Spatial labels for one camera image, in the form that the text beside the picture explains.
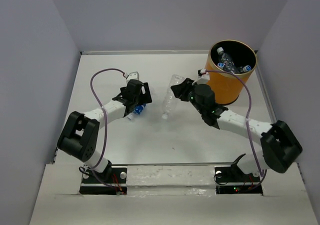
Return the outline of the blue label plastic bottle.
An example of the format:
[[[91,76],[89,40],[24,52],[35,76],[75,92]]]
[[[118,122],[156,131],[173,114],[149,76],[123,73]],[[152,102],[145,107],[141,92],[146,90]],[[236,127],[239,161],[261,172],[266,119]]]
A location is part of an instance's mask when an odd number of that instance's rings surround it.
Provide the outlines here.
[[[131,112],[130,114],[128,114],[126,116],[126,118],[130,121],[133,121],[137,116],[139,116],[143,111],[144,109],[146,108],[146,103],[142,104],[142,105],[137,105],[133,112]]]

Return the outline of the clear bottle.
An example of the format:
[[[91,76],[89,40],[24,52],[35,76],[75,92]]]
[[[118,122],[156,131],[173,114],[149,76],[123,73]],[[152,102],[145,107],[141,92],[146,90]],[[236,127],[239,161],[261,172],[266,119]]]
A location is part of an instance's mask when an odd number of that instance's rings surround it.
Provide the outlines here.
[[[220,68],[220,69],[223,69],[224,66],[225,66],[225,64],[222,63],[222,62],[219,62],[219,63],[217,64],[217,67]]]
[[[238,71],[240,74],[248,73],[252,70],[252,67],[250,65],[241,66],[238,68]]]
[[[223,70],[232,74],[239,74],[237,67],[235,66],[232,57],[224,51],[222,47],[216,49],[218,54],[218,63],[224,63]]]
[[[183,76],[177,75],[177,74],[173,74],[167,91],[166,91],[166,95],[164,97],[163,103],[162,103],[162,118],[164,120],[168,120],[169,116],[172,115],[173,111],[176,109],[177,103],[178,103],[178,99],[175,97],[171,87],[175,86],[175,85],[179,85],[181,84],[183,81],[185,80],[185,78]]]

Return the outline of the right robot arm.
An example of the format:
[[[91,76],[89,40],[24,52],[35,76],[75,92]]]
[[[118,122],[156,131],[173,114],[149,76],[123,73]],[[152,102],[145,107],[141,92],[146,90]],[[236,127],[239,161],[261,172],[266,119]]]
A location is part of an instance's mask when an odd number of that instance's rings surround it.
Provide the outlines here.
[[[284,174],[302,153],[303,148],[287,123],[277,120],[268,123],[249,119],[216,103],[215,93],[207,84],[198,84],[189,78],[170,88],[174,96],[191,103],[210,127],[247,138],[260,151],[239,155],[231,164],[229,174],[242,181],[249,174],[272,170]]]

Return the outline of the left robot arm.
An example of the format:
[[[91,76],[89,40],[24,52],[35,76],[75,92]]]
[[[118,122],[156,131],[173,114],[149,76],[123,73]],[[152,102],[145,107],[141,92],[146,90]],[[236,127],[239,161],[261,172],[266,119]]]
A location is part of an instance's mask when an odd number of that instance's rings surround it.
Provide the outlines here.
[[[99,130],[108,132],[108,124],[127,117],[135,108],[150,104],[149,84],[131,79],[120,93],[101,108],[89,112],[72,112],[62,129],[57,148],[87,165],[97,181],[104,183],[112,174],[112,163],[96,149]]]

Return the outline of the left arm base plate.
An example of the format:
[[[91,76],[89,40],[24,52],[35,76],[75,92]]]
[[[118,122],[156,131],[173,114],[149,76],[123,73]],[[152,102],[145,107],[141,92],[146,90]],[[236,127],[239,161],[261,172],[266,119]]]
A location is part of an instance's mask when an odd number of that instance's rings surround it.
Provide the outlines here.
[[[100,182],[87,166],[80,166],[82,178],[79,193],[82,195],[126,195],[127,173],[125,166],[114,166],[111,174],[103,182]]]

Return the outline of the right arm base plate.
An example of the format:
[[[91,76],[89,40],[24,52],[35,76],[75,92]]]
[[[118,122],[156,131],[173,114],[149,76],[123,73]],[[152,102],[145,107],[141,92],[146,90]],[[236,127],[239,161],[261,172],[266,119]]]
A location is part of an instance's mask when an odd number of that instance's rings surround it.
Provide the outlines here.
[[[234,175],[230,166],[215,167],[213,180],[216,183],[217,195],[263,194],[259,177],[252,173]]]

